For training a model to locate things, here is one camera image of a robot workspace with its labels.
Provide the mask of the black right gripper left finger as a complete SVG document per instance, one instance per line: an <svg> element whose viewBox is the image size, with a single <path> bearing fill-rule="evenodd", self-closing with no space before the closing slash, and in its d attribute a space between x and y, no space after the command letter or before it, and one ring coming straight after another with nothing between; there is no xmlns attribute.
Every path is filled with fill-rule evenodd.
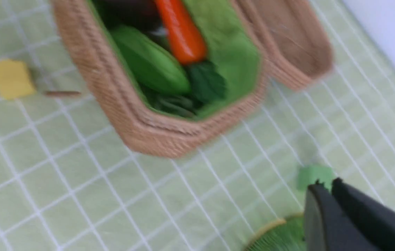
<svg viewBox="0 0 395 251"><path fill-rule="evenodd" d="M303 230L308 251L378 251L322 184L307 187Z"/></svg>

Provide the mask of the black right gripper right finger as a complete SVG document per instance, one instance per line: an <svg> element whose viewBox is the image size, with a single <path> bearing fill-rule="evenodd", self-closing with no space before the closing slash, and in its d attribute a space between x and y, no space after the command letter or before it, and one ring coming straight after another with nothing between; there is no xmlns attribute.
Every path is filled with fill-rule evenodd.
<svg viewBox="0 0 395 251"><path fill-rule="evenodd" d="M332 182L331 194L355 227L381 251L395 251L395 211L341 178Z"/></svg>

